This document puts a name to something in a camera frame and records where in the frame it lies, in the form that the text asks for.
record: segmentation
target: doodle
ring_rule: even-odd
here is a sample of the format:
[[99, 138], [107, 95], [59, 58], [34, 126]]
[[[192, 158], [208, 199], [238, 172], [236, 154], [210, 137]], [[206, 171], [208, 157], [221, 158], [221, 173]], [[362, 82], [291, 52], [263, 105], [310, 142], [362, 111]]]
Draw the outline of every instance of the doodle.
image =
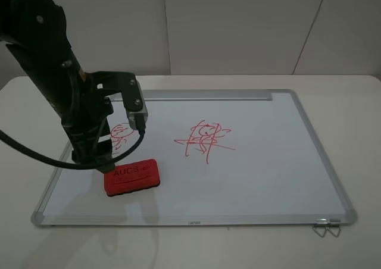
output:
[[127, 143], [127, 137], [132, 135], [134, 130], [128, 123], [121, 123], [111, 129], [111, 142], [113, 144], [113, 154], [118, 154], [119, 149]]
[[230, 147], [217, 144], [218, 139], [225, 136], [226, 133], [231, 132], [230, 129], [222, 129], [219, 123], [205, 123], [205, 120], [200, 121], [196, 126], [193, 126], [188, 139], [176, 139], [176, 143], [186, 145], [185, 156], [189, 156], [189, 145], [196, 146], [196, 150], [206, 153], [206, 162], [209, 164], [209, 155], [212, 146], [221, 147], [229, 150], [235, 150]]

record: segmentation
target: red eraser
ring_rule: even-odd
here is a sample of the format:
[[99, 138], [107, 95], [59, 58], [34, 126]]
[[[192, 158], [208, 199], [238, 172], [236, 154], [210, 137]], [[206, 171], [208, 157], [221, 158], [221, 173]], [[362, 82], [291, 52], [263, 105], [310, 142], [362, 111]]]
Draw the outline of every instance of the red eraser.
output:
[[104, 174], [104, 187], [108, 196], [145, 190], [159, 184], [159, 169], [154, 159], [116, 166], [115, 170]]

